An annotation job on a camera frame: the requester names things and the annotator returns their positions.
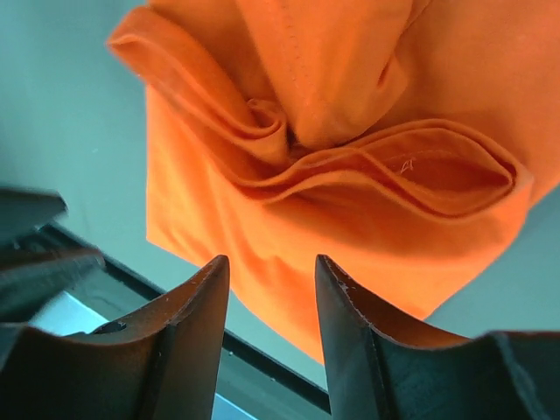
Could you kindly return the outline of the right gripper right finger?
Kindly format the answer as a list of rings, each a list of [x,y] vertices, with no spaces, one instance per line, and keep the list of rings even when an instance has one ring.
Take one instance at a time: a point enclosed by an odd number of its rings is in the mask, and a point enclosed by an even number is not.
[[[326,255],[315,285],[333,418],[558,418],[557,332],[468,339],[401,311]]]

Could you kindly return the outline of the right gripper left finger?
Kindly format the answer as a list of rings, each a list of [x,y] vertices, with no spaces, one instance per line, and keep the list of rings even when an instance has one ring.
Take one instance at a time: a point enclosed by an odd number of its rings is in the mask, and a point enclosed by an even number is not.
[[[4,419],[208,419],[228,307],[219,255],[175,289],[90,333],[1,326]]]

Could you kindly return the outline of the orange t shirt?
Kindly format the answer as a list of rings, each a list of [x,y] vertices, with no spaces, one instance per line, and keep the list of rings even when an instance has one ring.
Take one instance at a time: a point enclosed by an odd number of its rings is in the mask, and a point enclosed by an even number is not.
[[[227,256],[316,361],[317,255],[425,319],[559,183],[556,1],[149,1],[108,47],[145,85],[148,240]]]

